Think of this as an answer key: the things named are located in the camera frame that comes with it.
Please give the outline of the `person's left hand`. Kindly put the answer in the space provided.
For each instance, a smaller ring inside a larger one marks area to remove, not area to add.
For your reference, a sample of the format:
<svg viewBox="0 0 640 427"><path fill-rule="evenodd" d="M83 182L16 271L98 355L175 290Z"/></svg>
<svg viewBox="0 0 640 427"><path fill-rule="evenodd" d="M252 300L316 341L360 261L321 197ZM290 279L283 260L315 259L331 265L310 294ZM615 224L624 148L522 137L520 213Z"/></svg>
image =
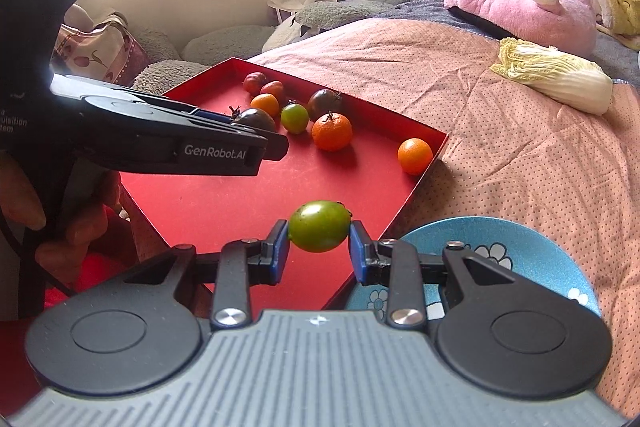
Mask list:
<svg viewBox="0 0 640 427"><path fill-rule="evenodd" d="M90 244L107 230L106 208L114 208L119 196L120 174L105 171L94 184L92 196L66 220L64 232L36 249L36 261L65 285L73 283ZM34 231L46 225L46 214L35 189L17 162L4 152L1 153L1 211L10 221Z"/></svg>

